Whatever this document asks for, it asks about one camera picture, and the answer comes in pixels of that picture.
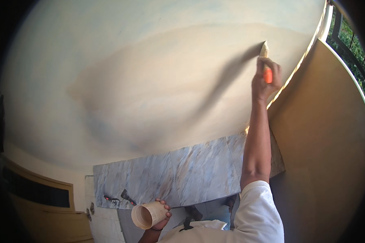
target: shirt sleeve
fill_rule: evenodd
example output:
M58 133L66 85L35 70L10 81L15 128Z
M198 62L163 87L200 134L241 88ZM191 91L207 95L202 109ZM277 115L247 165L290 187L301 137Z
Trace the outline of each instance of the shirt sleeve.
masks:
M259 180L243 188L234 226L240 242L284 242L284 227L267 182Z

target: wooden door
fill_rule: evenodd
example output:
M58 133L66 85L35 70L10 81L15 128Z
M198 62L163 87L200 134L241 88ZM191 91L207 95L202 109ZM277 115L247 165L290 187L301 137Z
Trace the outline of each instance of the wooden door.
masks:
M93 242L88 217L84 212L74 210L72 184L40 176L9 160L5 160L3 171L15 209L36 242ZM26 190L18 190L16 187L19 184L31 186ZM34 200L33 196L24 196L24 191L33 190L33 186L37 187L39 192L43 192L44 186L47 186L46 190L53 189L53 193L50 193L47 199ZM63 198L67 200L67 204L54 198L57 188L59 194L64 194Z

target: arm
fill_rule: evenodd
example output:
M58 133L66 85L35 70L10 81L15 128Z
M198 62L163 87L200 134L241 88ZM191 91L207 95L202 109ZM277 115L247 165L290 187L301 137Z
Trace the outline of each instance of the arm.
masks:
M267 84L263 78L263 64L272 69L273 81ZM268 97L281 87L281 67L268 58L258 57L257 72L251 83L252 110L250 128L243 154L240 187L251 182L263 180L269 183L271 173L271 139L269 133Z
M138 243L156 243L158 241L161 230L166 226L166 224L169 222L170 217L172 216L172 213L169 212L171 207L169 205L166 205L166 202L164 200L161 200L161 204L165 204L164 207L168 210L168 212L166 212L165 219L154 225L150 229L145 230L145 233L143 233L143 236L138 241Z

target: hand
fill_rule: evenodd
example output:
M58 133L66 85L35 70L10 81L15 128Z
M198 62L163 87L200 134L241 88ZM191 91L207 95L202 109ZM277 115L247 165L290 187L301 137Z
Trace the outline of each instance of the hand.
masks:
M170 217L172 216L172 213L169 212L171 207L169 205L166 205L165 200L160 200L159 198L156 198L156 201L160 202L161 204L164 204L165 209L168 210L165 214L165 216L166 216L165 219L163 219L158 224L151 227L152 229L155 229L155 230L161 230L166 226L166 224L169 222Z
M263 78L263 66L266 64L272 69L272 83L267 84ZM281 66L269 58L258 57L257 72L251 83L253 101L267 102L268 97L281 88Z

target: orange brush handle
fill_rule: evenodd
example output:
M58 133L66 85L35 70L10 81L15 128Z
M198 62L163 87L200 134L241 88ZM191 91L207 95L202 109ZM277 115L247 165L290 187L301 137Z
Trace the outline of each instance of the orange brush handle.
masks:
M265 79L265 82L267 84L272 83L272 78L273 78L272 69L266 66L263 70L263 78Z

